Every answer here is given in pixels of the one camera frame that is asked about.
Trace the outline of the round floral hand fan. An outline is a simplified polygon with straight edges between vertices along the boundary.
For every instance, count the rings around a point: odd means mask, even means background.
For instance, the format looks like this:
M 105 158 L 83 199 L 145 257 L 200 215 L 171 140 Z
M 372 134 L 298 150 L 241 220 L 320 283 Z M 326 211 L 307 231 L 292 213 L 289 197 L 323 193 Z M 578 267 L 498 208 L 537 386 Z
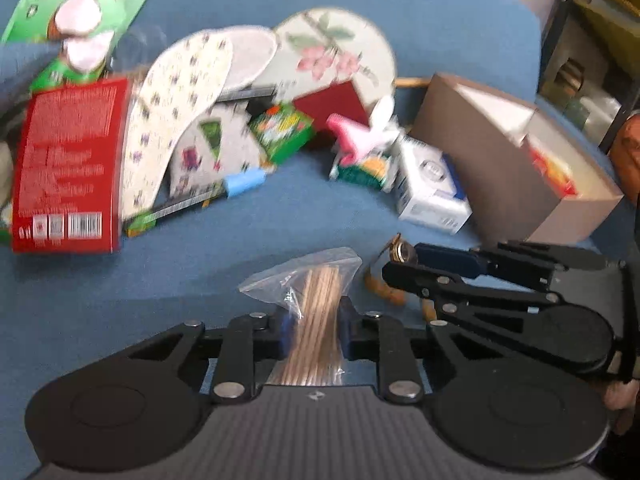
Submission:
M 428 77 L 397 75 L 394 51 L 371 21 L 340 8 L 300 11 L 273 29 L 277 52 L 255 79 L 292 101 L 331 84 L 351 82 L 364 107 L 397 89 L 421 89 Z

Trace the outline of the floral shoe insole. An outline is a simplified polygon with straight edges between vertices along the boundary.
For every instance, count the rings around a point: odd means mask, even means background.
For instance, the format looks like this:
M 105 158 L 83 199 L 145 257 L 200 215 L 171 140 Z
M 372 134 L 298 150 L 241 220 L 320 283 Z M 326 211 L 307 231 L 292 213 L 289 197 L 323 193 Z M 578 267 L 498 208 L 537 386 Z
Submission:
M 232 41 L 205 29 L 177 41 L 151 65 L 127 122 L 120 218 L 153 206 L 176 143 L 220 96 L 232 58 Z
M 232 43 L 232 62 L 222 92 L 241 90 L 252 84 L 277 53 L 276 34 L 267 27 L 236 25 L 220 30 Z

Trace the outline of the bag of wooden sticks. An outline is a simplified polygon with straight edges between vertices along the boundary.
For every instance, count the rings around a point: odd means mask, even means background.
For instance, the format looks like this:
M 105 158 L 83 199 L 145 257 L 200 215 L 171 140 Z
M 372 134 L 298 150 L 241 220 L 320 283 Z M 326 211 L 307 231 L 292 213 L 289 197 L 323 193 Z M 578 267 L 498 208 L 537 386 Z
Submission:
M 284 307 L 295 318 L 291 349 L 273 367 L 270 385 L 341 385 L 343 357 L 337 312 L 361 265 L 352 248 L 337 247 L 280 263 L 240 284 L 242 294 Z

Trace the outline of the blue sofa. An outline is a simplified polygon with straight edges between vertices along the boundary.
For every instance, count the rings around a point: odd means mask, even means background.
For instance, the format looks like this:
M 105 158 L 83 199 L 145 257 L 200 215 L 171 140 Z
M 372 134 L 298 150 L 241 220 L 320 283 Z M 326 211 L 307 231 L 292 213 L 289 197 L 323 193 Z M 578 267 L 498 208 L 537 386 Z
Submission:
M 374 23 L 396 65 L 444 24 L 465 53 L 509 51 L 485 27 L 488 0 L 149 0 L 171 47 L 201 30 L 340 8 Z M 186 321 L 226 326 L 265 304 L 238 292 L 290 257 L 349 247 L 362 265 L 396 231 L 383 197 L 326 177 L 299 152 L 265 183 L 160 222 L 103 254 L 1 258 L 1 428 L 22 422 L 34 452 L 1 447 L 1 474 L 34 479 L 592 479 L 610 421 L 592 378 L 503 350 L 400 405 L 366 386 L 265 385 L 209 404 L 136 344 Z

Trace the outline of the black metal shelf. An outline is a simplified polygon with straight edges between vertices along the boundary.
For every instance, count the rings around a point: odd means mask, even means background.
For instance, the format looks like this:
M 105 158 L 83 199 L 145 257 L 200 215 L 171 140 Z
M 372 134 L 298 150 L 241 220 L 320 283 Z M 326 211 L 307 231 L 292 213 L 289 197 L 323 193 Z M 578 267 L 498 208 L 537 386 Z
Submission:
M 639 109 L 639 0 L 555 0 L 538 91 L 564 86 L 556 107 L 607 153 Z

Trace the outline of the green small box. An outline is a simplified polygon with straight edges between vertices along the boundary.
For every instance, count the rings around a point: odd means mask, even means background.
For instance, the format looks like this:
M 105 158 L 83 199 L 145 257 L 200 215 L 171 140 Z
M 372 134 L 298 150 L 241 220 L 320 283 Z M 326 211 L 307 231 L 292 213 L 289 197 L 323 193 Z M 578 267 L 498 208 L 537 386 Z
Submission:
M 248 126 L 273 165 L 281 165 L 314 136 L 312 119 L 292 103 L 273 105 Z

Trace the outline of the pink white rabbit toy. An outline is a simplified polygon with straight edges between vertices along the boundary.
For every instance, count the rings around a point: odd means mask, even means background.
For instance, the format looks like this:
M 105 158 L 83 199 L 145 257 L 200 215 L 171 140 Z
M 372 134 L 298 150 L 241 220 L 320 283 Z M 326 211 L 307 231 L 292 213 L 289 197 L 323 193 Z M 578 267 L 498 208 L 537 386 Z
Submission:
M 342 180 L 389 193 L 397 174 L 393 148 L 405 133 L 394 115 L 395 99 L 383 96 L 371 108 L 369 125 L 332 114 L 326 120 L 335 136 L 334 158 L 329 179 Z

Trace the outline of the green coconut snack bag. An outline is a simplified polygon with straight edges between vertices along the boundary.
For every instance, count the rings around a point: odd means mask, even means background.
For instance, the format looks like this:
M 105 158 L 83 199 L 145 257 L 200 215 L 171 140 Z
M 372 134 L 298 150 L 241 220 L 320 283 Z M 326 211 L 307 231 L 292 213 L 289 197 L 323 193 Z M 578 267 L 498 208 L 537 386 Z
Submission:
M 30 85 L 90 84 L 145 0 L 18 0 L 1 40 L 56 44 L 58 54 Z

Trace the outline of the dark red small box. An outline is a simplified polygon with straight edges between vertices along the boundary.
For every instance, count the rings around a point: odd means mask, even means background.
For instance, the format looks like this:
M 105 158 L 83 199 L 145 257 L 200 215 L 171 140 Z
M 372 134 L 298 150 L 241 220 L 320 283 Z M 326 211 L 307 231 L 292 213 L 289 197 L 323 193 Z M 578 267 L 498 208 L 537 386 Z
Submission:
M 367 126 L 369 116 L 360 101 L 360 95 L 350 80 L 310 92 L 293 100 L 296 110 L 312 120 L 314 136 L 306 143 L 308 151 L 324 150 L 334 143 L 334 135 L 326 125 L 332 114 L 342 115 L 353 122 Z

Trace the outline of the brown cardboard storage box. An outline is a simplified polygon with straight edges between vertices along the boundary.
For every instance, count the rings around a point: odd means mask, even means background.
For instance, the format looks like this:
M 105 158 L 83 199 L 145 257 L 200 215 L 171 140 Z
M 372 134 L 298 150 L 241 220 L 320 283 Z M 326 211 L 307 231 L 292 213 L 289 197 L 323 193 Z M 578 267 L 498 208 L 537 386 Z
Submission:
M 450 157 L 485 242 L 580 243 L 623 198 L 538 106 L 469 79 L 434 75 L 411 134 Z

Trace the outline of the blue cushion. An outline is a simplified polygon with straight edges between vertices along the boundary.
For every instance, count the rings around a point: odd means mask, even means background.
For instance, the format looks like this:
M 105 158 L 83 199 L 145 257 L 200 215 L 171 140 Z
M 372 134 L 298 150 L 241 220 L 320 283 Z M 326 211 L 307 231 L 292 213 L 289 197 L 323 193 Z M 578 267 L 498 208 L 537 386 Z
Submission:
M 59 42 L 8 42 L 1 45 L 1 115 L 26 93 L 32 81 L 58 56 Z

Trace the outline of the white blue device box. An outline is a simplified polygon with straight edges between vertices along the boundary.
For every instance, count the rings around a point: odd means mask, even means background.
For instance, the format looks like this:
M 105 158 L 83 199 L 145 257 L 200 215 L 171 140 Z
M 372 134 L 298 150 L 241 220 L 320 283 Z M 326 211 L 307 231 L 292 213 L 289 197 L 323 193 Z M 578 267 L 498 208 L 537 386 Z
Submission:
M 472 209 L 449 157 L 411 136 L 397 140 L 395 155 L 399 219 L 457 234 Z

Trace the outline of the orange down jacket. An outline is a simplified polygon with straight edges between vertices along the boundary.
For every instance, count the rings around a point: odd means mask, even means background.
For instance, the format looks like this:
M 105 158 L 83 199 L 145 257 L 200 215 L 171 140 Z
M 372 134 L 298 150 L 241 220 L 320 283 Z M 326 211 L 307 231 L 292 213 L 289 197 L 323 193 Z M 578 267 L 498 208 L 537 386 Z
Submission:
M 640 191 L 640 115 L 634 113 L 620 127 L 608 157 L 620 188 L 634 202 Z

